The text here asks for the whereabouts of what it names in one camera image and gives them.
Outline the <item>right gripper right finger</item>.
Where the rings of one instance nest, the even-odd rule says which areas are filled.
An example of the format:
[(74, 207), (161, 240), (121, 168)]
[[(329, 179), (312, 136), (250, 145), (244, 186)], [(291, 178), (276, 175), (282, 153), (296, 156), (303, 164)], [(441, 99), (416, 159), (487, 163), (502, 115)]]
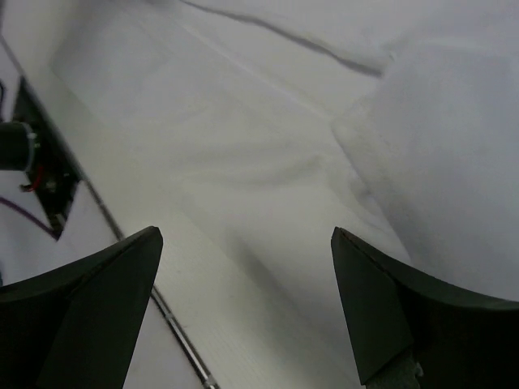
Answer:
[(429, 276), (341, 228), (331, 248), (363, 386), (517, 387), (516, 302)]

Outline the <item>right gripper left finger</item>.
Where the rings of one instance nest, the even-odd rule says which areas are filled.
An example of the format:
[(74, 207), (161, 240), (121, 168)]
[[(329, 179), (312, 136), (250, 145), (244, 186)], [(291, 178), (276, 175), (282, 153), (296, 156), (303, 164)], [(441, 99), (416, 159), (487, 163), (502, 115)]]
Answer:
[(147, 227), (86, 258), (1, 288), (3, 388), (121, 388), (159, 267)]

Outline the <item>white t shirt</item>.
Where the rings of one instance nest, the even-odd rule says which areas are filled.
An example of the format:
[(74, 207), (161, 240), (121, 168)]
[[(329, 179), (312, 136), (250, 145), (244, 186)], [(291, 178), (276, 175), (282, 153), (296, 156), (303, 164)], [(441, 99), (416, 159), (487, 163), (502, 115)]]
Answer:
[(341, 227), (518, 297), (515, 1), (73, 1), (50, 60), (119, 222), (166, 236), (170, 299), (338, 298)]

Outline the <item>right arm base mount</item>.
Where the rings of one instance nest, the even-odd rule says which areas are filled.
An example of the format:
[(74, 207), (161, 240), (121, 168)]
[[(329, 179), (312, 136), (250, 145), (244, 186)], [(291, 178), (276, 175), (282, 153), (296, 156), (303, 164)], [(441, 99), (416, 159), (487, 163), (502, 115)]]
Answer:
[(19, 189), (37, 197), (47, 221), (38, 220), (9, 200), (3, 199), (1, 203), (58, 240), (65, 228), (80, 175), (59, 141), (55, 125), (25, 79), (18, 83), (11, 113), (1, 112), (1, 170), (25, 174), (28, 181), (20, 184)]

